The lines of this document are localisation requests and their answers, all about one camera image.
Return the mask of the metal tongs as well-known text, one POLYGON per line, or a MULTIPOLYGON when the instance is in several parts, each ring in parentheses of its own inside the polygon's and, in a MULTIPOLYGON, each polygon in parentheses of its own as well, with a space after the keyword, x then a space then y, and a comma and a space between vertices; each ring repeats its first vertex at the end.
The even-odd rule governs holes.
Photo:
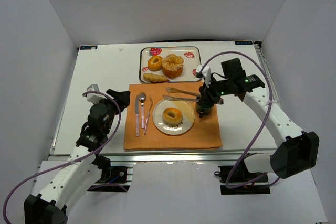
POLYGON ((184 91, 173 87, 165 88, 165 90, 170 95, 164 94, 162 97, 169 101, 198 102, 201 99, 201 95, 199 93, 184 91))

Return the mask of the pale bagel bread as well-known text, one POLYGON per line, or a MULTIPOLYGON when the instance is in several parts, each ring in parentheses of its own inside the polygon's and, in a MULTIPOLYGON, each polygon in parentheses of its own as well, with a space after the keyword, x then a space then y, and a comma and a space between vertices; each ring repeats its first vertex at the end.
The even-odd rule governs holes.
POLYGON ((181 123, 183 119, 182 112, 174 107, 166 108, 162 113, 163 121, 169 125, 177 125, 181 123))

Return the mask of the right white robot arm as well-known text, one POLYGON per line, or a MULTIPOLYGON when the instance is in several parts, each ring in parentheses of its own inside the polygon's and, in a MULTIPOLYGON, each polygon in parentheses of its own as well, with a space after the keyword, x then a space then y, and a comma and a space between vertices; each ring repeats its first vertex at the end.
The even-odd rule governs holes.
POLYGON ((249 173, 274 173, 286 179, 315 167, 319 137, 295 124, 280 106, 273 102, 272 94, 255 74, 246 75, 240 59, 222 62, 223 79, 217 81, 208 66, 199 65, 196 76, 204 79, 197 103, 198 113, 205 115, 224 95, 234 95, 245 103, 262 121, 275 141, 273 154, 251 154, 243 158, 243 167, 249 173))

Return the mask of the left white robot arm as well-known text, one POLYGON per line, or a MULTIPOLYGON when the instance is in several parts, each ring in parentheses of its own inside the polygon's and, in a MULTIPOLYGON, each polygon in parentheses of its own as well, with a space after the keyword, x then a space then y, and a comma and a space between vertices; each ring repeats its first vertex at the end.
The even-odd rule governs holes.
POLYGON ((111 89, 102 93, 91 86, 83 97, 92 103, 87 121, 67 161, 54 168, 57 174, 38 194, 26 198, 25 223, 67 223, 73 206, 110 165, 100 151, 116 134, 113 120, 121 119, 121 112, 130 105, 131 93, 111 89))

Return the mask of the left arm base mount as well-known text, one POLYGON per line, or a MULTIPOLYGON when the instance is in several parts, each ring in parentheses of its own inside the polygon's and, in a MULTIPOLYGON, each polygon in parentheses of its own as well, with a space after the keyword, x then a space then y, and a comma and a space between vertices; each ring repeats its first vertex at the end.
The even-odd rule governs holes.
POLYGON ((132 175, 132 167, 111 166, 97 182, 90 186, 88 192, 126 193, 130 188, 132 175))

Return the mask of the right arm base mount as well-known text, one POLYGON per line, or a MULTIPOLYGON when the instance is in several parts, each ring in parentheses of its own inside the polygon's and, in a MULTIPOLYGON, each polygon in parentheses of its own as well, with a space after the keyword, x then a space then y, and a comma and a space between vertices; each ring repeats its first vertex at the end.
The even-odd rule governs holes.
POLYGON ((218 170, 214 171, 214 176, 219 179, 220 183, 220 193, 222 195, 266 195, 270 194, 269 188, 269 179, 268 176, 265 175, 259 180, 256 180, 252 183, 248 183, 248 181, 261 176, 262 173, 250 173, 247 171, 244 164, 240 164, 238 168, 234 171, 233 175, 229 180, 230 186, 235 186, 238 184, 246 183, 244 186, 237 187, 234 189, 228 189, 225 186, 226 179, 229 175, 229 172, 233 166, 219 166, 218 170))

